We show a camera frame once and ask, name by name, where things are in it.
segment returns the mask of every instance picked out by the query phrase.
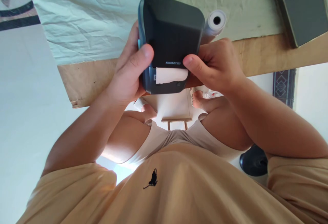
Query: forearm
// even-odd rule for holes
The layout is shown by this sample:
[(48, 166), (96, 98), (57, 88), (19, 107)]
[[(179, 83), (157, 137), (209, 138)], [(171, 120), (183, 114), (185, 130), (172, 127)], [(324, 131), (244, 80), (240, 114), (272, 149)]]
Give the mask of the forearm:
[(63, 168), (94, 162), (124, 110), (107, 88), (92, 105), (69, 126), (52, 147), (42, 175)]
[(250, 138), (266, 153), (295, 158), (328, 155), (326, 142), (312, 125), (252, 81), (243, 81), (225, 96)]

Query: paper roll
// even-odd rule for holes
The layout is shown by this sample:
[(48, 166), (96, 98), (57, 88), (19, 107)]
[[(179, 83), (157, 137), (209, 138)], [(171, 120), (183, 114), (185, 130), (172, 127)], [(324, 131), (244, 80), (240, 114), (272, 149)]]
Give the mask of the paper roll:
[(156, 84), (169, 83), (172, 81), (184, 81), (187, 77), (187, 69), (156, 68)]
[(201, 45), (210, 43), (224, 29), (227, 21), (227, 16), (224, 11), (212, 11), (207, 18), (201, 39)]

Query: hand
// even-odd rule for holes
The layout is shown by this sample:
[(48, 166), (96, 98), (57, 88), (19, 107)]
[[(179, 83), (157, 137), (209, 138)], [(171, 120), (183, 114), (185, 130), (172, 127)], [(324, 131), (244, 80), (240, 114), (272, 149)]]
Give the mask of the hand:
[(108, 86), (111, 97), (126, 105), (145, 93), (139, 76), (154, 57), (154, 50), (149, 44), (143, 45), (138, 50), (138, 38), (138, 21), (136, 21), (123, 52), (118, 58), (114, 77)]
[(223, 94), (234, 91), (246, 79), (234, 46), (227, 38), (201, 45), (198, 56), (187, 55), (183, 64), (206, 87)]

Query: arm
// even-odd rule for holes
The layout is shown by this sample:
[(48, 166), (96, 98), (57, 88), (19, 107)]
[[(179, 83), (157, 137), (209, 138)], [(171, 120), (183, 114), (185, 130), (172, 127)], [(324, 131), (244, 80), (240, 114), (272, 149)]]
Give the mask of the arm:
[(327, 143), (312, 125), (244, 76), (230, 40), (203, 45), (199, 57), (188, 55), (183, 63), (205, 86), (225, 95), (249, 137), (266, 153), (294, 158), (328, 155)]
[(94, 162), (104, 150), (126, 106), (145, 93), (139, 76), (151, 63), (154, 51), (147, 44), (138, 51), (137, 39), (136, 22), (118, 59), (111, 83), (58, 138), (48, 155), (42, 176)]

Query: white shorts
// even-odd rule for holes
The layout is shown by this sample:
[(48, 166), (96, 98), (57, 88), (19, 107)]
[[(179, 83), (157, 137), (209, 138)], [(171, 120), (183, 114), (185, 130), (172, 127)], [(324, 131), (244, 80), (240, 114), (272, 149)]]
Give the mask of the white shorts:
[(231, 161), (245, 152), (232, 149), (218, 141), (206, 130), (199, 120), (187, 130), (172, 131), (167, 131), (157, 126), (157, 124), (152, 121), (149, 135), (143, 145), (128, 161), (120, 165), (130, 169), (136, 169), (141, 163), (160, 149), (170, 144), (177, 143), (188, 143), (199, 146), (227, 161)]

